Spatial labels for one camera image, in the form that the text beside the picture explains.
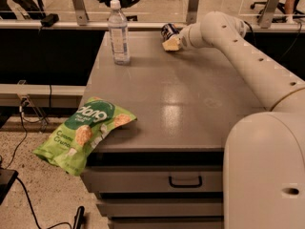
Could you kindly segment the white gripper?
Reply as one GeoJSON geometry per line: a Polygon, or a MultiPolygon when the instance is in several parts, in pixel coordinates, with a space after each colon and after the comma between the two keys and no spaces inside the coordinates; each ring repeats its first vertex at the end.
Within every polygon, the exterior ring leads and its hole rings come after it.
{"type": "Polygon", "coordinates": [[[166,52],[176,52],[182,47],[183,50],[209,48],[210,45],[203,39],[200,24],[195,23],[182,29],[178,36],[172,36],[162,43],[166,52]]]}

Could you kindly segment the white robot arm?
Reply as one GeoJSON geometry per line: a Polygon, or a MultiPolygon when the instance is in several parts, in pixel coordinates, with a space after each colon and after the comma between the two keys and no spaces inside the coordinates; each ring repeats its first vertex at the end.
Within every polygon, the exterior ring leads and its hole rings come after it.
{"type": "Polygon", "coordinates": [[[305,229],[305,81],[245,39],[245,21],[220,11],[161,30],[167,51],[221,51],[262,110],[230,130],[223,159],[224,229],[305,229]]]}

